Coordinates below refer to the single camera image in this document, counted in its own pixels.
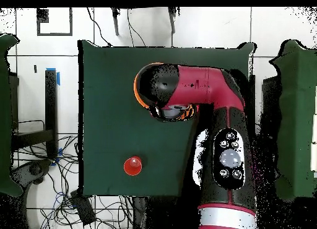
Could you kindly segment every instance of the red cup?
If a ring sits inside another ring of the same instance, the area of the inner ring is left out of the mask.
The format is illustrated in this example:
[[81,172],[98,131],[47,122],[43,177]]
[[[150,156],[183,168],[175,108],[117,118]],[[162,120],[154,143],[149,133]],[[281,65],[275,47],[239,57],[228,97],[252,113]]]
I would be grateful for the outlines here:
[[142,162],[140,157],[133,156],[127,159],[123,165],[123,169],[128,175],[131,175],[131,176],[138,175],[142,169]]

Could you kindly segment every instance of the round button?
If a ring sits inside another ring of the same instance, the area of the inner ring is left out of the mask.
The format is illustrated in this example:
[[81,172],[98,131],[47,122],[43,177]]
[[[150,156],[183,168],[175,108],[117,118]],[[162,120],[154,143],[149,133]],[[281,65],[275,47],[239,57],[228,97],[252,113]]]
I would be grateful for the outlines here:
[[232,142],[231,145],[233,148],[239,148],[239,145],[237,142]]
[[233,175],[233,178],[235,178],[235,179],[241,179],[241,177],[242,177],[242,173],[239,170],[234,170],[232,172],[232,175]]
[[226,138],[227,138],[228,140],[232,140],[232,139],[235,138],[235,135],[234,135],[232,132],[228,132],[227,135],[226,135]]
[[221,175],[222,177],[227,177],[227,176],[229,175],[229,172],[228,172],[228,170],[222,169],[222,170],[220,171],[220,175]]
[[220,162],[224,166],[236,168],[240,165],[241,158],[239,154],[233,149],[227,149],[221,153]]
[[226,147],[228,146],[228,142],[225,141],[225,140],[223,140],[223,141],[220,143],[220,146],[221,146],[222,148],[226,148]]

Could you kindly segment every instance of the robot control buttons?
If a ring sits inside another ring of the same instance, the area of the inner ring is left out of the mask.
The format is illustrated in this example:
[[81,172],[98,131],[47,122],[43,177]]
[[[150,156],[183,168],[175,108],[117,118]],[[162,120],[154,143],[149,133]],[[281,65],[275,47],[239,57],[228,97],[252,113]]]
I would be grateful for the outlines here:
[[234,170],[234,171],[232,172],[232,176],[233,176],[233,178],[235,178],[235,179],[241,179],[242,173],[241,173],[239,170]]
[[232,133],[232,132],[228,132],[227,135],[226,135],[226,138],[227,138],[228,140],[232,140],[232,139],[235,138],[235,135],[234,135],[234,133]]
[[226,127],[214,137],[212,175],[225,189],[240,189],[245,183],[245,154],[241,134]]
[[240,166],[241,159],[238,152],[233,149],[227,149],[221,153],[220,162],[223,166],[236,168]]
[[225,140],[223,140],[223,141],[220,143],[220,146],[221,146],[222,148],[226,148],[226,147],[228,147],[228,142],[225,141]]
[[238,145],[237,142],[232,142],[231,145],[232,145],[232,147],[233,147],[234,149],[239,148],[239,145]]
[[222,169],[222,170],[220,171],[220,175],[221,175],[222,177],[228,177],[229,172],[228,172],[228,170],[226,170],[226,169]]

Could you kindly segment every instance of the orange light ring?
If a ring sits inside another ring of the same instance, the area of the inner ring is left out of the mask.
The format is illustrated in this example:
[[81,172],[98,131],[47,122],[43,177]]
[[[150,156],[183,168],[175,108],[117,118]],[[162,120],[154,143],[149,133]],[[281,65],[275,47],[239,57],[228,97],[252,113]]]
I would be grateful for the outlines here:
[[[147,109],[147,110],[149,109],[149,106],[148,106],[146,103],[144,103],[144,102],[142,101],[142,99],[141,99],[140,96],[139,96],[139,93],[137,92],[137,78],[139,77],[139,73],[140,73],[145,67],[150,66],[150,65],[153,65],[153,64],[163,64],[163,63],[150,63],[150,64],[144,66],[144,67],[137,73],[136,77],[134,78],[134,84],[133,84],[133,90],[134,90],[134,95],[135,95],[135,97],[136,97],[136,100],[137,100],[145,109]],[[184,119],[185,119],[185,116],[187,117],[187,116],[189,115],[190,111],[191,111],[191,116],[192,116],[192,115],[194,114],[194,110],[193,110],[193,106],[192,106],[192,105],[190,105],[189,108],[188,108],[181,116],[177,117],[177,120],[184,120]]]

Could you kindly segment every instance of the green table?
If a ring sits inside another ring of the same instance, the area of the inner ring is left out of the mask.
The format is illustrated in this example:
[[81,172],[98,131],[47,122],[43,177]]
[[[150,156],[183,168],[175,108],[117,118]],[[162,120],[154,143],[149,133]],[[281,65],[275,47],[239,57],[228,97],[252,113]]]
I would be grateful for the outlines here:
[[[102,48],[81,41],[84,51],[84,195],[179,196],[195,121],[161,123],[136,100],[133,82],[149,63],[238,69],[249,77],[252,43],[237,49]],[[142,159],[128,176],[124,162]]]
[[275,65],[282,83],[282,121],[277,136],[277,168],[282,176],[276,181],[277,195],[284,200],[312,197],[317,188],[317,178],[310,170],[317,51],[289,40],[270,63]]

